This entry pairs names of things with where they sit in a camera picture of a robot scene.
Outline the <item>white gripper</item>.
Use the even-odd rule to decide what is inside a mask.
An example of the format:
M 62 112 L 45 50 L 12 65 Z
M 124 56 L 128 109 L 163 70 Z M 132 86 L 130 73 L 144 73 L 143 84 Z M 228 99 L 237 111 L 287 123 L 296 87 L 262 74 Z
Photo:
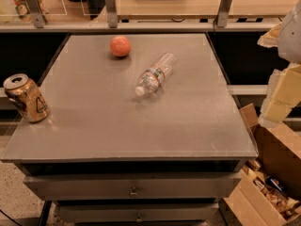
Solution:
M 286 15 L 282 24 L 276 24 L 260 36 L 257 44 L 277 47 L 278 55 L 292 62 L 285 70 L 273 70 L 267 95 L 261 105 L 259 124 L 272 128 L 281 123 L 301 102 L 301 0 Z

